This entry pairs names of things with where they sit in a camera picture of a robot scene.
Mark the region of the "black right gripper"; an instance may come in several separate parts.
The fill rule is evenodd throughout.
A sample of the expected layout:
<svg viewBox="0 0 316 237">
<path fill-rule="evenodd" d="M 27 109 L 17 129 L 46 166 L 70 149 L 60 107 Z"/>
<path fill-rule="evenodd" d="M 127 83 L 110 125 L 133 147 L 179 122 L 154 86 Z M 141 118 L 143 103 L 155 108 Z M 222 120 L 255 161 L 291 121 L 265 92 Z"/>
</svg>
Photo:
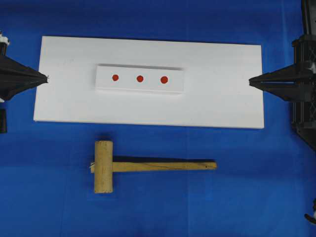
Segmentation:
<svg viewBox="0 0 316 237">
<path fill-rule="evenodd" d="M 302 35 L 292 42 L 294 64 L 249 80 L 249 85 L 292 103 L 292 124 L 316 128 L 316 37 Z M 276 83 L 291 82 L 295 84 Z"/>
</svg>

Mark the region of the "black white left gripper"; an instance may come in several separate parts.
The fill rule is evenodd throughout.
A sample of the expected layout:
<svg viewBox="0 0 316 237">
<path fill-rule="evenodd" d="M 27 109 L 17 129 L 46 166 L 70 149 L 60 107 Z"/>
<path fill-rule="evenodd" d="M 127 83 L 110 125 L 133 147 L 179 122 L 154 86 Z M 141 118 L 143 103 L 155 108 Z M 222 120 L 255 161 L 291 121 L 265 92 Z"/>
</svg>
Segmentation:
<svg viewBox="0 0 316 237">
<path fill-rule="evenodd" d="M 35 81 L 7 81 L 0 82 L 0 98 L 4 101 L 10 100 L 13 96 L 27 89 L 47 83 L 48 77 L 30 67 L 22 65 L 13 59 L 5 56 L 7 47 L 10 45 L 8 37 L 0 31 L 0 76 L 8 79 L 13 77 L 28 78 Z"/>
</svg>

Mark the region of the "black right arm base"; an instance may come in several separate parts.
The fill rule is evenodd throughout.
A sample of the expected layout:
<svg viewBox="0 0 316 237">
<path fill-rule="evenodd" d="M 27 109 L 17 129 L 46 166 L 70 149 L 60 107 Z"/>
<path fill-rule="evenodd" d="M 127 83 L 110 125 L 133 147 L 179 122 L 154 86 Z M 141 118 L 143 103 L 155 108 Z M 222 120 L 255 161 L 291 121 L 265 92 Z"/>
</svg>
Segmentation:
<svg viewBox="0 0 316 237">
<path fill-rule="evenodd" d="M 304 34 L 316 35 L 316 0 L 301 0 Z"/>
</svg>

